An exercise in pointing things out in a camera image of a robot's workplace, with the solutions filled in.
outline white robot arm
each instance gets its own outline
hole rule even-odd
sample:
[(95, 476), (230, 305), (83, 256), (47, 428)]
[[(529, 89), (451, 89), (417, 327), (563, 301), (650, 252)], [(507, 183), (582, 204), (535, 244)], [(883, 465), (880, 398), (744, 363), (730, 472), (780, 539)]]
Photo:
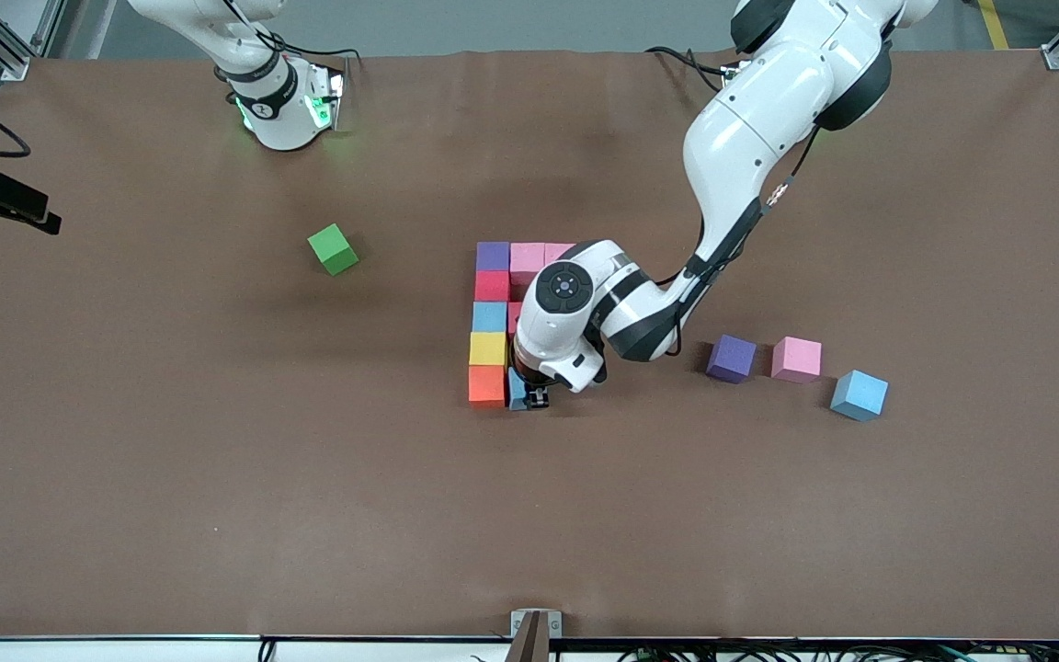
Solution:
[(812, 127), (843, 129), (874, 109), (890, 83), (889, 34), (936, 3), (743, 0), (731, 34), (751, 61), (685, 135), (685, 173), (702, 213), (694, 255), (667, 289), (606, 239), (546, 265), (514, 336), (514, 369), (526, 384), (541, 395), (552, 384), (579, 393), (602, 382), (603, 337), (628, 360), (668, 352), (765, 214), (759, 189), (770, 168)]
[(342, 76), (274, 46), (272, 33), (259, 21), (275, 17), (285, 1), (129, 0), (129, 4), (214, 59), (235, 91), (244, 125), (261, 143), (272, 149), (297, 149), (335, 122)]

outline green led light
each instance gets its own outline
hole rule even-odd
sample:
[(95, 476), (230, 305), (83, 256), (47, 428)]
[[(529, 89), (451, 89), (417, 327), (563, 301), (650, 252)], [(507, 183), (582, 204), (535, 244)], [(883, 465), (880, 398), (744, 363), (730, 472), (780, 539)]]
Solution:
[(329, 112), (326, 109), (328, 105), (326, 102), (321, 101), (320, 97), (312, 100), (308, 94), (305, 95), (305, 101), (312, 117), (312, 124), (317, 125), (319, 129), (329, 126), (329, 122), (331, 121), (329, 121)]
[(239, 96), (235, 97), (235, 107), (239, 109), (239, 114), (244, 118), (244, 126), (247, 127), (248, 130), (254, 131), (255, 129), (252, 129), (252, 121), (249, 121), (248, 111), (244, 109), (244, 102), (239, 101)]

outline cube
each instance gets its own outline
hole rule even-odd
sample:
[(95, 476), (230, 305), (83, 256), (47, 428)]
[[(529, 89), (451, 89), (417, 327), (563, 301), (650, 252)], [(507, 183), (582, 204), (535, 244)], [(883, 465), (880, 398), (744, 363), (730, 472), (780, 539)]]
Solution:
[(524, 286), (546, 266), (546, 244), (509, 245), (509, 282)]
[(530, 409), (526, 404), (526, 383), (518, 377), (517, 372), (509, 369), (509, 411), (525, 411)]
[(722, 336), (717, 344), (714, 344), (714, 353), (710, 355), (710, 365), (705, 369), (705, 374), (715, 380), (741, 384), (751, 373), (756, 353), (756, 344), (733, 336)]
[(509, 302), (508, 310), (508, 332), (509, 336), (517, 334), (518, 320), (521, 319), (521, 302)]
[(509, 301), (509, 272), (478, 271), (477, 287), (472, 298), (477, 302)]
[(770, 362), (770, 377), (794, 381), (795, 384), (818, 380), (821, 351), (823, 345), (812, 340), (791, 336), (778, 340), (774, 346), (774, 359)]
[(358, 263), (358, 256), (349, 248), (349, 241), (341, 234), (337, 222), (311, 235), (310, 247), (329, 275), (339, 275)]
[(508, 241), (480, 241), (477, 244), (477, 271), (508, 271)]
[(473, 334), (468, 339), (468, 365), (501, 365), (505, 368), (505, 333)]
[(546, 244), (545, 251), (542, 255), (542, 267), (545, 267), (552, 262), (557, 262), (561, 258), (562, 253), (571, 250), (575, 244)]
[(473, 409), (504, 409), (503, 365), (468, 365), (468, 404)]
[(507, 305), (505, 302), (474, 302), (471, 305), (471, 329), (504, 334), (508, 318), (508, 310), (505, 309)]
[(832, 395), (832, 411), (865, 423), (881, 414), (890, 382), (878, 380), (872, 374), (854, 370), (845, 374), (836, 384)]

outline row of cubes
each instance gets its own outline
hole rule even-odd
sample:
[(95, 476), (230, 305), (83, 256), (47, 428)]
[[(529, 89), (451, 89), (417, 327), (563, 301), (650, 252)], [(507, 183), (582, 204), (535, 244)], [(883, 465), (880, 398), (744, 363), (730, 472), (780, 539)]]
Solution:
[[(778, 340), (770, 358), (770, 377), (797, 384), (818, 380), (823, 348), (814, 340), (791, 336)], [(722, 336), (714, 345), (705, 373), (716, 380), (740, 384), (751, 376), (756, 354), (757, 345), (749, 340)], [(885, 380), (854, 370), (837, 381), (831, 410), (861, 422), (877, 418), (885, 404), (889, 387)]]
[(530, 282), (573, 244), (480, 241), (468, 342), (468, 404), (475, 409), (526, 409), (525, 382), (509, 365)]

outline floor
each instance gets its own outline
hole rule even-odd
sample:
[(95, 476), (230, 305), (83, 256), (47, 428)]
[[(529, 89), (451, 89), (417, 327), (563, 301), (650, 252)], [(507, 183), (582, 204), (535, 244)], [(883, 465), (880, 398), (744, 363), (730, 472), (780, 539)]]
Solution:
[[(293, 0), (270, 25), (290, 41), (311, 49), (354, 46), (362, 55), (436, 55), (459, 51), (570, 50), (643, 51), (674, 46), (695, 51), (731, 47), (728, 20), (735, 0), (535, 0), (491, 3), (442, 0), (423, 16), (423, 3), (403, 0), (342, 3)], [(71, 58), (179, 59), (201, 53), (179, 34), (140, 17), (126, 0), (72, 3), (58, 52)], [(1059, 30), (1059, 3), (995, 0), (1000, 34), (995, 46), (1035, 49)], [(895, 35), (895, 49), (908, 51), (989, 50), (993, 37), (975, 1), (938, 0), (920, 24)]]

